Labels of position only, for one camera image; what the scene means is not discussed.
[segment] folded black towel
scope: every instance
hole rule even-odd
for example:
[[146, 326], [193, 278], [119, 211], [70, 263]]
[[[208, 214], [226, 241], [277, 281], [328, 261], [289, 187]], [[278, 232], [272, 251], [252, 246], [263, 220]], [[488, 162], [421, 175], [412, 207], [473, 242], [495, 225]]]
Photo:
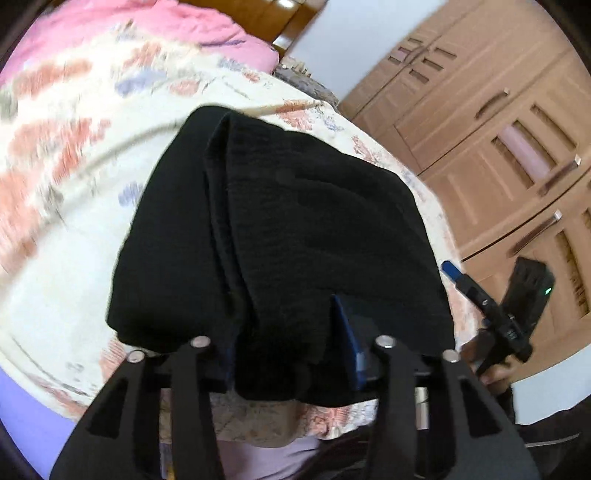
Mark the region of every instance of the folded black towel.
[[120, 340], [236, 343], [244, 397], [344, 404], [333, 293], [387, 305], [384, 333], [416, 350], [454, 346], [423, 220], [394, 173], [225, 108], [193, 112], [119, 254], [107, 322]]

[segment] hand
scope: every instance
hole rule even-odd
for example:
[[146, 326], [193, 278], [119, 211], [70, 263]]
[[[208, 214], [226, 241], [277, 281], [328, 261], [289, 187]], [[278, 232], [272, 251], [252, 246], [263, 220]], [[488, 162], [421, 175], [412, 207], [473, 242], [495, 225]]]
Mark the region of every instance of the hand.
[[[472, 364], [476, 357], [476, 339], [470, 340], [462, 347], [462, 359], [470, 364], [472, 371], [476, 372], [476, 366]], [[486, 385], [488, 391], [494, 396], [499, 396], [509, 388], [509, 378], [515, 372], [515, 364], [505, 361], [493, 365], [480, 376], [480, 381]]]

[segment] metal screw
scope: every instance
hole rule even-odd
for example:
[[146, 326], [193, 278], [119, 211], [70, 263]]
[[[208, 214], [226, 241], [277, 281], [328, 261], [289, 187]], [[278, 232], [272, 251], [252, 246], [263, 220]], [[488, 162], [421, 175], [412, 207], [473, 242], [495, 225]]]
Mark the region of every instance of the metal screw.
[[456, 363], [460, 359], [460, 354], [455, 350], [445, 350], [443, 352], [443, 359], [452, 364]]
[[209, 346], [211, 342], [211, 338], [206, 337], [205, 335], [200, 335], [191, 340], [191, 346], [194, 348], [205, 348]]
[[127, 356], [127, 361], [132, 364], [140, 363], [144, 358], [146, 358], [145, 353], [142, 350], [134, 350], [130, 352]]
[[390, 335], [380, 335], [375, 339], [375, 343], [382, 348], [392, 348], [396, 345], [396, 340], [390, 337]]

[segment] bed sheet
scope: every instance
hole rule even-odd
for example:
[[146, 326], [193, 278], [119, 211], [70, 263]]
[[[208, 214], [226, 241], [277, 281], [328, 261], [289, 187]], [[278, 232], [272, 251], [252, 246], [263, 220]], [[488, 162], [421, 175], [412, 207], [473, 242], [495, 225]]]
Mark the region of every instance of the bed sheet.
[[[194, 44], [123, 27], [99, 35], [0, 89], [0, 367], [64, 417], [80, 418], [131, 349], [105, 323], [113, 266], [143, 185], [202, 105], [306, 132], [395, 172], [415, 197], [437, 262], [459, 264], [432, 192], [326, 102]], [[476, 318], [443, 282], [461, 344]], [[218, 438], [261, 446], [338, 437], [371, 422], [375, 403], [321, 408], [212, 395]], [[164, 441], [168, 412], [164, 399]]]
[[28, 61], [49, 58], [117, 25], [132, 24], [164, 38], [200, 44], [262, 72], [272, 73], [279, 62], [267, 42], [211, 8], [177, 0], [69, 0], [33, 23], [0, 72], [0, 85]]

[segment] blue plastic piece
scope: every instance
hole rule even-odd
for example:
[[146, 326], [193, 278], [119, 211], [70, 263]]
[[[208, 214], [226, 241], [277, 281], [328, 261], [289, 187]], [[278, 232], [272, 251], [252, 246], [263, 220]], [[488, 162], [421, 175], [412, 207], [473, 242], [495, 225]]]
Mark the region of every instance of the blue plastic piece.
[[445, 262], [441, 264], [441, 269], [454, 283], [457, 282], [457, 279], [462, 275], [462, 272], [460, 272], [460, 270], [449, 260], [445, 260]]
[[362, 390], [367, 379], [365, 378], [365, 355], [363, 354], [353, 329], [349, 324], [349, 319], [343, 308], [343, 304], [337, 295], [333, 296], [335, 305], [339, 314], [338, 320], [341, 322], [341, 341], [343, 346], [343, 354], [345, 356], [345, 368], [349, 381], [353, 383], [353, 388], [356, 391]]

